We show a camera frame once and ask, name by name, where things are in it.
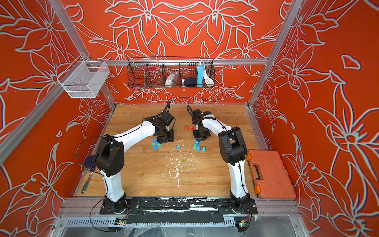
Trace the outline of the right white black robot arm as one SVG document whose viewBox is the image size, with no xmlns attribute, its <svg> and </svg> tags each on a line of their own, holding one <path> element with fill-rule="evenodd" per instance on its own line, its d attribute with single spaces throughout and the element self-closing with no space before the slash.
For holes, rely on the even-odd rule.
<svg viewBox="0 0 379 237">
<path fill-rule="evenodd" d="M 221 157 L 228 164 L 230 173 L 231 209 L 237 214 L 244 212 L 250 203 L 250 194 L 244 174 L 248 150 L 241 129 L 224 124 L 210 111 L 193 110 L 189 105 L 186 109 L 191 116 L 192 132 L 197 142 L 208 139 L 211 133 L 217 135 Z"/>
</svg>

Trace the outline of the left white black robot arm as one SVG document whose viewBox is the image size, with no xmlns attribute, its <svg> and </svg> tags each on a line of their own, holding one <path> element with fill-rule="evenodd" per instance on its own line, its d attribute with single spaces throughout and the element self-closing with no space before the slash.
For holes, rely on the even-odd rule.
<svg viewBox="0 0 379 237">
<path fill-rule="evenodd" d="M 103 135 L 95 154 L 95 163 L 103 177 L 106 188 L 104 208 L 115 214 L 127 210 L 121 171 L 125 164 L 125 153 L 140 141 L 154 136 L 160 144 L 174 141 L 175 118 L 170 114 L 171 102 L 157 115 L 142 118 L 136 127 L 114 136 Z"/>
</svg>

